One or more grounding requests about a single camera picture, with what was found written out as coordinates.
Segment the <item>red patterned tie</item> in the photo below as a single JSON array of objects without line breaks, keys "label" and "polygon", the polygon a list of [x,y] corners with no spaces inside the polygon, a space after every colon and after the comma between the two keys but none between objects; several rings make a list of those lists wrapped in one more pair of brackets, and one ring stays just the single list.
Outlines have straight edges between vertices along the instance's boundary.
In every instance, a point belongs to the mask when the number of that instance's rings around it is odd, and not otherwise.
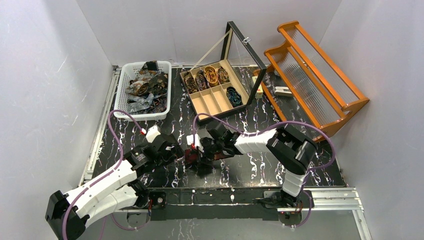
[{"label": "red patterned tie", "polygon": [[184,151],[184,159],[187,165],[205,165],[211,166],[213,161],[231,158],[232,155],[226,155],[223,152],[213,153],[211,151],[201,151],[200,148],[189,148]]}]

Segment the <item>blue green tie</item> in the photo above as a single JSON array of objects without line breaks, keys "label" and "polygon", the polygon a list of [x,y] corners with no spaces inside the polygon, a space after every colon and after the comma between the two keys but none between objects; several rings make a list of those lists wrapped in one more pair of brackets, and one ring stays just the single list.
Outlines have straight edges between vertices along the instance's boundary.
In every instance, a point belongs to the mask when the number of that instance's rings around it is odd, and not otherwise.
[{"label": "blue green tie", "polygon": [[233,108],[243,105],[242,97],[234,87],[229,86],[226,88],[226,96]]}]

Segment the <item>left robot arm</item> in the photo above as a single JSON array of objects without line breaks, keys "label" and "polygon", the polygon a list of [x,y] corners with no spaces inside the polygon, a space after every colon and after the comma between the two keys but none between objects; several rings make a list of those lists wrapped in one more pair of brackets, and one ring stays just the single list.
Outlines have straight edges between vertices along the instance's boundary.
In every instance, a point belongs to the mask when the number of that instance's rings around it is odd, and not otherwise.
[{"label": "left robot arm", "polygon": [[97,177],[66,193],[57,190],[50,195],[45,220],[59,240],[78,239],[92,223],[117,210],[156,203],[141,178],[184,153],[175,136],[161,133],[156,125],[145,138],[145,143]]}]

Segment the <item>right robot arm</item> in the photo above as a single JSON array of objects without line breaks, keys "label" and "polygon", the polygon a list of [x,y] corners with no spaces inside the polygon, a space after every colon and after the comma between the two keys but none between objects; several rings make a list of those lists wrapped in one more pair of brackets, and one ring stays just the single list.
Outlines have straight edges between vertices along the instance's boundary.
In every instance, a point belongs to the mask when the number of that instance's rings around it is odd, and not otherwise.
[{"label": "right robot arm", "polygon": [[317,144],[295,127],[284,124],[262,133],[231,131],[221,122],[210,122],[208,137],[188,135],[185,162],[188,165],[208,165],[221,159],[253,152],[270,153],[285,169],[280,192],[265,193],[254,200],[266,207],[297,207],[310,162],[318,150]]}]

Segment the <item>pile of patterned ties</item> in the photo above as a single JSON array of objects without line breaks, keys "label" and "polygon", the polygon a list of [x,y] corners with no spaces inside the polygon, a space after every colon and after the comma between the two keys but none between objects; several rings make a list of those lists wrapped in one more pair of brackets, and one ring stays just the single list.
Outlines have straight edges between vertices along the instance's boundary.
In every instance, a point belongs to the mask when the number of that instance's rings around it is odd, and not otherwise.
[{"label": "pile of patterned ties", "polygon": [[158,62],[147,61],[126,88],[127,112],[133,115],[157,114],[167,109],[168,74]]}]

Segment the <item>wooden tie storage box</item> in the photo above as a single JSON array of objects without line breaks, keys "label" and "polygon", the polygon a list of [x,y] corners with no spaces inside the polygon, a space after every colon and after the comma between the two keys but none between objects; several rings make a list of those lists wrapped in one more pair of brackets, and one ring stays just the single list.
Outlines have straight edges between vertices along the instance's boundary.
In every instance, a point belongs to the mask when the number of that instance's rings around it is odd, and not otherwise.
[{"label": "wooden tie storage box", "polygon": [[200,70],[204,71],[205,67],[207,66],[215,68],[216,72],[219,67],[223,67],[222,62],[220,60],[218,62],[210,63],[204,66],[197,66],[188,70],[184,70],[179,74],[179,77],[181,79],[183,87],[185,88],[185,91],[188,94],[188,98],[190,103],[192,104],[194,112],[196,114],[206,113],[219,119],[222,119],[244,111],[248,105],[243,104],[238,107],[232,107],[227,98],[227,88],[233,87],[231,82],[219,84],[213,87],[209,86],[209,83],[207,82],[208,89],[205,90],[199,90],[198,85],[196,84],[198,92],[189,94],[184,81],[184,73],[190,72],[195,80],[196,73]]}]

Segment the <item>small cream box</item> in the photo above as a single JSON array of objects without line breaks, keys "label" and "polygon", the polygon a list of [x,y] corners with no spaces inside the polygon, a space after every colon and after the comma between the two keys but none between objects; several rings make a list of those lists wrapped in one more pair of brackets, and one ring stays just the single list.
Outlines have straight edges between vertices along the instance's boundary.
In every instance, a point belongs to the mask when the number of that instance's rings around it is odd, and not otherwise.
[{"label": "small cream box", "polygon": [[[252,77],[252,83],[253,83],[253,84],[255,84],[255,83],[256,83],[257,78],[258,78],[257,76],[253,76],[253,77]],[[260,84],[260,85],[258,86],[258,88],[257,88],[256,92],[255,92],[255,98],[256,98],[256,99],[261,99],[261,98],[263,97],[263,94],[264,94],[264,91],[263,91],[262,85]]]}]

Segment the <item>white plastic basket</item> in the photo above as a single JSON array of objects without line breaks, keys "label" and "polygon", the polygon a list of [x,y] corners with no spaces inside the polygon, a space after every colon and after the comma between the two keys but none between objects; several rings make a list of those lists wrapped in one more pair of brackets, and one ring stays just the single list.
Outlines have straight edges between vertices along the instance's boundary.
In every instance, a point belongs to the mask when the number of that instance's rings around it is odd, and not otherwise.
[{"label": "white plastic basket", "polygon": [[115,117],[130,121],[164,120],[170,111],[172,65],[168,61],[125,64],[120,72],[114,101]]}]

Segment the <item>rolled purple patterned tie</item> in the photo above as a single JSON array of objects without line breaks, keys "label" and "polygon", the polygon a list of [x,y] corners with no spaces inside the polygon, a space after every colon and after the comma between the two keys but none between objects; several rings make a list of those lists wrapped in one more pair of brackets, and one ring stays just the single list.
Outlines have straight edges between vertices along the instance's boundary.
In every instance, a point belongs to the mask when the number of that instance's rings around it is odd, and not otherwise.
[{"label": "rolled purple patterned tie", "polygon": [[206,90],[209,88],[208,86],[208,81],[205,77],[204,71],[203,70],[199,70],[196,75],[195,75],[195,82],[198,86],[198,89],[200,91]]}]

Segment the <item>rolled brown patterned tie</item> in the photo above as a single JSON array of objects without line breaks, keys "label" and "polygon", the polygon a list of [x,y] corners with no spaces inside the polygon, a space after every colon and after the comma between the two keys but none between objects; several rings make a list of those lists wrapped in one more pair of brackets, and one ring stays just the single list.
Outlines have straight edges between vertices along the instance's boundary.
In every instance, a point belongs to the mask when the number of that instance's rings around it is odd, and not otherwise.
[{"label": "rolled brown patterned tie", "polygon": [[217,72],[218,81],[221,85],[230,82],[229,74],[222,66],[220,66],[216,72]]}]

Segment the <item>rolled dark striped tie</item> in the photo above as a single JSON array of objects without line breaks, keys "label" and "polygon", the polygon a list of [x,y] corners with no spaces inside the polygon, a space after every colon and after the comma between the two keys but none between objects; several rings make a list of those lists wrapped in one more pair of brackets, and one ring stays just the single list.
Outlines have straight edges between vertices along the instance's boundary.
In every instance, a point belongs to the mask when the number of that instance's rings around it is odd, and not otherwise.
[{"label": "rolled dark striped tie", "polygon": [[183,80],[185,82],[185,85],[189,94],[198,92],[196,81],[193,78],[193,75],[189,71],[184,73]]}]

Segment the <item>rolled orange tie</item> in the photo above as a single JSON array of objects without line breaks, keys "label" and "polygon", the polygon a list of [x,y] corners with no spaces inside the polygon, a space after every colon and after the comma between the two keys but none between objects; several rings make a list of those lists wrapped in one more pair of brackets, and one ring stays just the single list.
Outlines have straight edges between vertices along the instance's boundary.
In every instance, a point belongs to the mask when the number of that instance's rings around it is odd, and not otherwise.
[{"label": "rolled orange tie", "polygon": [[220,84],[217,72],[214,67],[206,66],[203,73],[210,87],[215,87]]}]

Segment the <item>white stapler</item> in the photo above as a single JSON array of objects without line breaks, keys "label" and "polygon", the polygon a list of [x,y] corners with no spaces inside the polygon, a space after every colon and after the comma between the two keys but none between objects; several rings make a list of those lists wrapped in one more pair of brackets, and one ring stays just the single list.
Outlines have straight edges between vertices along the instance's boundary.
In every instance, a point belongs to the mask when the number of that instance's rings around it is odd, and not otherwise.
[{"label": "white stapler", "polygon": [[286,86],[276,86],[274,88],[274,94],[276,96],[285,96],[285,97],[292,97],[293,93],[291,90]]}]

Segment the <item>glass box lid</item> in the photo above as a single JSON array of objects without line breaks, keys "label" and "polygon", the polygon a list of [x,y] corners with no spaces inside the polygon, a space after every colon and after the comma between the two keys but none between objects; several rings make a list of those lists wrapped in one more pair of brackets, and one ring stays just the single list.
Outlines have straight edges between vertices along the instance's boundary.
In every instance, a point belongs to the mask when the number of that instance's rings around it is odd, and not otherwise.
[{"label": "glass box lid", "polygon": [[[233,21],[226,23],[225,33],[220,57],[222,66],[241,95],[243,105],[250,105],[267,73],[267,67],[250,45],[251,38],[244,36]],[[252,82],[253,76],[257,76],[256,83]]]}]

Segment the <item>orange wooden rack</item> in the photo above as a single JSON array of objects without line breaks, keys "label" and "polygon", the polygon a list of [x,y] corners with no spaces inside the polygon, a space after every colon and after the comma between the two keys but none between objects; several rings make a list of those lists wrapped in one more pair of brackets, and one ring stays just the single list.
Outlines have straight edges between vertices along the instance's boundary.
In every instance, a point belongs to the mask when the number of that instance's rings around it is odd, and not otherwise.
[{"label": "orange wooden rack", "polygon": [[290,90],[308,120],[327,136],[334,136],[370,100],[325,53],[298,21],[282,23],[281,45],[264,55]]}]

